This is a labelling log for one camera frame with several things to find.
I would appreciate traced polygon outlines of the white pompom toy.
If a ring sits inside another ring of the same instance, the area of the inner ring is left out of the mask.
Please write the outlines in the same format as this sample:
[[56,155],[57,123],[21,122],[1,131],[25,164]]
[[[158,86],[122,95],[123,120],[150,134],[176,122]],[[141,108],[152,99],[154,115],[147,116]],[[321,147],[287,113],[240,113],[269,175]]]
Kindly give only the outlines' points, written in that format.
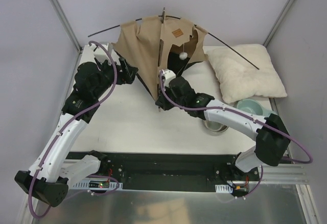
[[185,60],[188,57],[188,54],[186,52],[182,52],[179,54],[180,60]]

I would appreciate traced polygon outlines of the steel pet bowl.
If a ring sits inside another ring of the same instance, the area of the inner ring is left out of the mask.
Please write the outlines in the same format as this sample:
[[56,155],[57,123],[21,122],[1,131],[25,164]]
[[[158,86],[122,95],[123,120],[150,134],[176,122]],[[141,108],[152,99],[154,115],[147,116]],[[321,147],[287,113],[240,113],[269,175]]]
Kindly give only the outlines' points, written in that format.
[[226,125],[214,121],[209,121],[209,120],[204,120],[203,126],[205,130],[212,135],[218,135],[224,133],[229,128]]

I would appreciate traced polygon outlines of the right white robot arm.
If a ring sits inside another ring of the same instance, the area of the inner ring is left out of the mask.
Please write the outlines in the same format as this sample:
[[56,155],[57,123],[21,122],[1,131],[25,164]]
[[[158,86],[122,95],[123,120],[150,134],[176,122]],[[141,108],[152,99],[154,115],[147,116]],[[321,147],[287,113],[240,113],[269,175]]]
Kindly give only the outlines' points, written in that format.
[[238,153],[231,164],[230,175],[238,181],[262,164],[278,166],[290,143],[278,115],[250,114],[208,94],[196,93],[185,78],[175,76],[168,69],[159,73],[159,97],[155,103],[163,110],[176,107],[191,117],[220,123],[252,139],[255,145]]

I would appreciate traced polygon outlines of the cream white pillow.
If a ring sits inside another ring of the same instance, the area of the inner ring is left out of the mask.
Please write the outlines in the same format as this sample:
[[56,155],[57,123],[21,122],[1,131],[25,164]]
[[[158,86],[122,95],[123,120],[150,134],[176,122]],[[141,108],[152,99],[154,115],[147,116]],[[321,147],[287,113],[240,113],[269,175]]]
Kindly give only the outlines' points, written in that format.
[[225,103],[253,96],[287,97],[285,87],[264,46],[241,44],[233,49],[241,55],[222,46],[206,51]]

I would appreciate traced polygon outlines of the green double pet bowl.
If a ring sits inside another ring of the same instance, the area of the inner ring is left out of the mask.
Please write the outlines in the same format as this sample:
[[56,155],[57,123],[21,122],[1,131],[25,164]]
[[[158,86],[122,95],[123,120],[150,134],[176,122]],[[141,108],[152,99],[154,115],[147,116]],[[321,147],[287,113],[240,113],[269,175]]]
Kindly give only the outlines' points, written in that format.
[[270,114],[277,114],[272,110],[264,108],[259,102],[253,99],[243,99],[237,102],[236,108],[244,112],[269,117]]

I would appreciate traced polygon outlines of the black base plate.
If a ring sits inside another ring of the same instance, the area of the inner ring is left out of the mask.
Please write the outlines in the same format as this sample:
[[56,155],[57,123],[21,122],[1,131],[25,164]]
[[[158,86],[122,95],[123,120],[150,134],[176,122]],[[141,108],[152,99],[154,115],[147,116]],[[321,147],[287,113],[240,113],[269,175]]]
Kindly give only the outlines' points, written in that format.
[[259,180],[259,169],[237,173],[231,164],[234,155],[179,155],[106,153],[105,170],[124,190],[214,192],[215,186],[252,186]]

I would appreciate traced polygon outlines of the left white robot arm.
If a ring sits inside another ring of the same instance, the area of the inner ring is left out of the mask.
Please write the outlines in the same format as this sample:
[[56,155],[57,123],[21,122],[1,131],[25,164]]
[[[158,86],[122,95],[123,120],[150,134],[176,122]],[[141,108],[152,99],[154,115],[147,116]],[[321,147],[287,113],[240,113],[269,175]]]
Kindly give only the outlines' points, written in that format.
[[105,60],[78,66],[73,91],[62,108],[57,127],[46,147],[27,171],[18,171],[16,183],[29,198],[57,207],[75,184],[89,175],[98,178],[109,173],[108,157],[90,151],[81,160],[63,169],[62,164],[81,132],[90,123],[100,104],[100,97],[112,92],[114,84],[132,84],[138,68],[120,57],[112,65]]

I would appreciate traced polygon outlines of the beige fabric pet tent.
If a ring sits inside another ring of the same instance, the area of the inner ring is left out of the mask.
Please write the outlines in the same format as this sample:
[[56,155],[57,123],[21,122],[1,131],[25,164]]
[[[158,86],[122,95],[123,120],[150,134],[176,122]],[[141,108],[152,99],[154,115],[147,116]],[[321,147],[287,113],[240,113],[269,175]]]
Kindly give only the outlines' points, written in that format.
[[158,99],[160,70],[170,69],[180,76],[192,65],[208,60],[203,50],[208,31],[185,18],[150,16],[120,28],[113,49],[138,68],[138,78],[154,100]]

